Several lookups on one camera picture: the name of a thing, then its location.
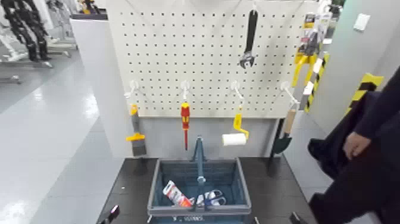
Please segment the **white wall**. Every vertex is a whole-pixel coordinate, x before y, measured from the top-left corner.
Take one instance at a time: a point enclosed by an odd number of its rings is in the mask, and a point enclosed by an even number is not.
[[[399,7],[399,1],[391,0],[346,2],[310,111],[325,132],[341,120],[365,73],[384,76],[386,82],[400,64]],[[364,32],[353,29],[359,13],[371,15]]]

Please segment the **yellow and black warning tape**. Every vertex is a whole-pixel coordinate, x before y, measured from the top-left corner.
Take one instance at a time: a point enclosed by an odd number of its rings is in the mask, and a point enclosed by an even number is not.
[[[375,91],[376,88],[382,83],[383,76],[374,76],[370,73],[366,73],[361,79],[360,86],[352,98],[349,108],[347,108],[345,115],[351,110],[351,108],[363,97],[367,91]]]
[[[318,87],[320,86],[321,78],[322,78],[322,75],[325,72],[325,66],[326,66],[326,63],[329,61],[329,57],[330,57],[329,53],[325,53],[324,54],[324,58],[322,60],[322,65],[321,65],[320,70],[318,71],[318,73],[317,73],[317,75],[315,77],[314,87],[312,88],[311,95],[308,97],[307,103],[306,103],[305,108],[304,108],[304,111],[307,112],[307,113],[310,112],[310,106],[314,101],[315,92],[318,90]]]

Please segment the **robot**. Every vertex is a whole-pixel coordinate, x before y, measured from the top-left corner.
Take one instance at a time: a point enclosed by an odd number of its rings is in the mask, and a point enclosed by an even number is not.
[[[48,34],[41,22],[39,11],[33,0],[0,0],[0,3],[5,12],[4,17],[10,22],[12,33],[19,42],[25,44],[29,59],[37,62],[38,56],[36,53],[36,44],[29,35],[26,26],[29,26],[30,30],[36,36],[40,59],[48,61],[50,58],[48,57],[47,41],[45,39],[45,36]]]

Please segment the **yellow paint roller handle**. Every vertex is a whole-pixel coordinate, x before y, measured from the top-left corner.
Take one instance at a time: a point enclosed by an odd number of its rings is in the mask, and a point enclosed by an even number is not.
[[[292,81],[292,87],[295,87],[297,85],[297,81],[299,79],[299,72],[301,70],[301,67],[303,66],[304,62],[307,60],[308,56],[304,55],[299,63],[296,65],[295,69],[295,75],[293,76],[293,81]]]
[[[233,128],[244,133],[246,135],[246,139],[249,139],[249,132],[245,129],[242,129],[242,114],[237,113],[235,115],[235,119],[233,120]]]

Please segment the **person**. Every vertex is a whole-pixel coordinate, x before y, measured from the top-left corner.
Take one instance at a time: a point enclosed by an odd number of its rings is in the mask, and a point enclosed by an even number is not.
[[[319,224],[343,224],[379,211],[400,223],[400,67],[344,143],[350,161],[310,207]]]

